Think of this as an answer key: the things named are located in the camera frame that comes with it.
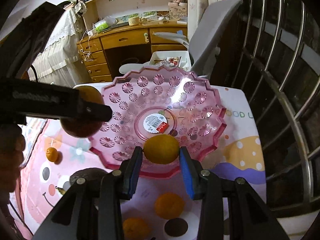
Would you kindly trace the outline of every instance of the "wooden drawer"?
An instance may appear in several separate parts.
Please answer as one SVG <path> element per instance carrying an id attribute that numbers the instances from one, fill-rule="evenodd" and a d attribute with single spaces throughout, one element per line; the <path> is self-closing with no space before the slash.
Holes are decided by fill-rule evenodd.
<path id="1" fill-rule="evenodd" d="M 112 82 L 111 75 L 95 76 L 95 77 L 91 77 L 91 79 L 93 83 Z"/>
<path id="2" fill-rule="evenodd" d="M 90 61 L 83 61 L 83 63 L 86 66 L 92 66 L 92 65 L 97 65 L 97 64 L 102 64 L 102 63 L 107 63 L 106 58 L 104 56 L 103 51 L 98 51 L 98 52 L 94 52 L 92 54 L 90 54 Z"/>
<path id="3" fill-rule="evenodd" d="M 102 46 L 101 46 L 99 38 L 95 38 L 95 39 L 92 39 L 92 40 L 90 39 L 89 42 L 88 41 L 84 41 L 84 42 L 81 43 L 81 46 L 83 48 L 83 51 L 89 50 L 92 53 L 96 52 L 96 51 L 99 51 L 99 50 L 102 50 Z M 81 50 L 81 46 L 80 46 L 80 44 L 77 45 L 79 53 L 80 53 L 80 50 Z"/>
<path id="4" fill-rule="evenodd" d="M 110 75 L 110 70 L 107 63 L 89 66 L 87 67 L 87 71 L 91 77 Z"/>
<path id="5" fill-rule="evenodd" d="M 151 45 L 152 53 L 156 51 L 168 51 L 168 50 L 187 50 L 182 44 L 157 44 Z"/>
<path id="6" fill-rule="evenodd" d="M 153 35 L 153 33 L 177 33 L 177 31 L 182 31 L 183 35 L 187 36 L 187 27 L 155 27 L 150 28 L 150 39 L 152 44 L 178 44 L 175 41 L 170 41 L 168 39 L 160 38 Z"/>
<path id="7" fill-rule="evenodd" d="M 147 44 L 149 40 L 146 41 L 145 33 L 147 34 L 147 39 L 149 39 L 147 28 L 109 34 L 102 36 L 100 39 L 103 49 L 111 49 L 128 45 Z"/>

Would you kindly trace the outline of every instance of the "yellow fruit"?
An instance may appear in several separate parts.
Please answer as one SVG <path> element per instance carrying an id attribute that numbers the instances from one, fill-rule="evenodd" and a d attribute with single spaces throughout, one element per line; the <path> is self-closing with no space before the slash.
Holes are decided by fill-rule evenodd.
<path id="1" fill-rule="evenodd" d="M 47 156 L 47 159 L 49 162 L 55 162 L 58 160 L 58 157 L 59 157 L 59 153 L 57 151 L 56 148 L 53 148 L 53 147 L 49 147 L 46 152 L 45 152 L 45 155 Z"/>
<path id="2" fill-rule="evenodd" d="M 80 97 L 88 102 L 104 105 L 100 92 L 91 86 L 77 87 Z M 86 138 L 95 134 L 101 127 L 102 122 L 83 119 L 60 119 L 60 123 L 65 132 L 73 137 Z"/>
<path id="3" fill-rule="evenodd" d="M 179 142 L 168 134 L 153 136 L 143 146 L 145 157 L 157 164 L 172 163 L 178 157 L 179 150 Z"/>
<path id="4" fill-rule="evenodd" d="M 125 240 L 144 240 L 150 234 L 150 228 L 142 218 L 128 218 L 123 222 Z"/>
<path id="5" fill-rule="evenodd" d="M 163 219 L 174 219 L 181 215 L 184 208 L 183 199 L 175 193 L 160 195 L 155 202 L 155 212 Z"/>

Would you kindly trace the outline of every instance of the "white sticker label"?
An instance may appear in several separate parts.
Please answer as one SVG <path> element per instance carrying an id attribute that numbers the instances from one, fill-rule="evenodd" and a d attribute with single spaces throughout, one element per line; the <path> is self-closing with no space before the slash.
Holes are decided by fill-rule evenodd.
<path id="1" fill-rule="evenodd" d="M 151 133 L 163 133 L 168 126 L 167 119 L 162 114 L 150 114 L 143 121 L 143 127 Z"/>

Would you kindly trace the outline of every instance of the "barcode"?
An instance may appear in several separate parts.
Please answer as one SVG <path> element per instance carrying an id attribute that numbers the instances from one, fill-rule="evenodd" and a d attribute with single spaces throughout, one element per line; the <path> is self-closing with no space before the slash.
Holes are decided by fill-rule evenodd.
<path id="1" fill-rule="evenodd" d="M 154 127 L 154 128 L 158 128 L 158 126 L 159 126 L 159 124 L 161 124 L 161 120 L 159 120 L 159 119 L 156 119 L 156 121 L 152 124 L 152 126 Z"/>

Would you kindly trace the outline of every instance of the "tablecloth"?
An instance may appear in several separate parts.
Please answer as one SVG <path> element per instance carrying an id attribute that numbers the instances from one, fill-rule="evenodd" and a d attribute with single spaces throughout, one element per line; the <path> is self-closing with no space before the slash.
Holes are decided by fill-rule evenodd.
<path id="1" fill-rule="evenodd" d="M 107 84 L 90 85 L 101 91 Z M 214 87 L 219 90 L 222 104 L 227 108 L 224 117 L 227 128 L 220 137 L 218 149 L 210 153 L 202 161 L 202 165 L 225 179 L 234 180 L 236 177 L 244 177 L 266 201 L 263 155 L 258 131 L 246 97 L 241 90 Z M 50 146 L 62 153 L 63 158 L 58 165 L 46 159 L 44 152 Z M 73 138 L 62 130 L 59 121 L 48 120 L 27 165 L 30 174 L 25 198 L 22 198 L 25 222 L 33 232 L 62 197 L 55 187 L 68 189 L 69 176 L 75 171 L 89 167 L 106 170 L 98 156 L 91 153 L 89 148 L 88 139 Z M 167 220 L 157 217 L 153 208 L 157 197 L 166 192 L 174 192 L 185 201 L 185 208 L 180 217 L 188 223 L 188 230 L 183 236 L 175 239 L 196 239 L 201 201 L 189 199 L 180 173 L 171 179 L 163 180 L 139 178 L 132 200 L 121 204 L 123 219 L 132 216 L 143 217 L 152 228 L 150 237 L 156 237 L 157 240 L 172 239 L 164 232 Z M 224 218 L 228 218 L 228 205 L 225 199 L 224 213 Z"/>

